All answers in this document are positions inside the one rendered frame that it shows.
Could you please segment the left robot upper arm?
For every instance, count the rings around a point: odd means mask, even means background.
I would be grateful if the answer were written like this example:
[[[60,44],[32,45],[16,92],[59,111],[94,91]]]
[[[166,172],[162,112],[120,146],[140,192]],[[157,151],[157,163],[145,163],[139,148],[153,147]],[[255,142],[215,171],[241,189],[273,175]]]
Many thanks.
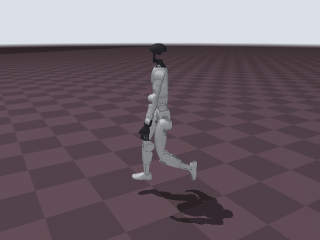
[[[161,88],[162,88],[162,83],[164,81],[165,73],[163,70],[157,70],[154,73],[154,82],[153,82],[153,94],[150,94],[148,96],[148,101],[150,103],[153,103],[153,98],[157,96],[159,98]]]

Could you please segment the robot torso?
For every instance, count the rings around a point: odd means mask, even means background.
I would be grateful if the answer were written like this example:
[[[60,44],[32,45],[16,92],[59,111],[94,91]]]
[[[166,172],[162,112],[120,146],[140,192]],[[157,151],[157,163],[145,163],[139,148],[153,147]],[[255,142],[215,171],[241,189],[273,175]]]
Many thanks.
[[[157,120],[163,119],[163,116],[168,116],[169,120],[171,119],[171,113],[170,110],[168,109],[167,103],[169,99],[169,73],[168,73],[168,68],[161,67],[160,65],[155,66],[152,70],[151,73],[151,84],[152,84],[152,90],[153,90],[153,85],[154,85],[154,74],[157,70],[162,70],[164,71],[164,80],[162,82],[161,86],[161,91],[159,94],[158,98],[158,105],[156,109],[156,118]]]

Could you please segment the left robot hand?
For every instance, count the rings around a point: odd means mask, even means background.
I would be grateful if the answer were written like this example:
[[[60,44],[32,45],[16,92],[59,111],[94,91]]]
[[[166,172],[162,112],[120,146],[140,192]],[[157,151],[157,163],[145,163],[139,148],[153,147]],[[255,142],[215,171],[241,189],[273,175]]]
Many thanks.
[[[145,124],[144,121],[144,126],[142,127],[142,129],[139,131],[140,138],[143,139],[143,141],[150,141],[149,140],[149,134],[150,134],[150,127],[152,125],[152,120],[150,121],[149,125]]]

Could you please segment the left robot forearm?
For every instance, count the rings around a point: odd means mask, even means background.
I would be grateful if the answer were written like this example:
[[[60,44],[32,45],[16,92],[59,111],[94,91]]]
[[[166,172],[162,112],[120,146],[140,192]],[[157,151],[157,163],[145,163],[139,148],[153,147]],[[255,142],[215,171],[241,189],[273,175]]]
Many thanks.
[[[153,120],[154,113],[155,113],[155,110],[157,109],[157,106],[158,106],[158,97],[154,96],[152,99],[152,103],[150,103],[148,105],[148,111],[146,114],[145,124],[149,125],[150,121]]]

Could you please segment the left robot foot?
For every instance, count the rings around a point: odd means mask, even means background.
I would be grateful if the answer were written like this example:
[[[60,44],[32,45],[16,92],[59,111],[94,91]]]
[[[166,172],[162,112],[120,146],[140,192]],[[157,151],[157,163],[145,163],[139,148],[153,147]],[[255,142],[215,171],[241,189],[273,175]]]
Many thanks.
[[[196,179],[196,175],[197,175],[197,161],[194,160],[192,162],[190,162],[190,167],[192,167],[190,174],[191,174],[191,179],[194,181]]]

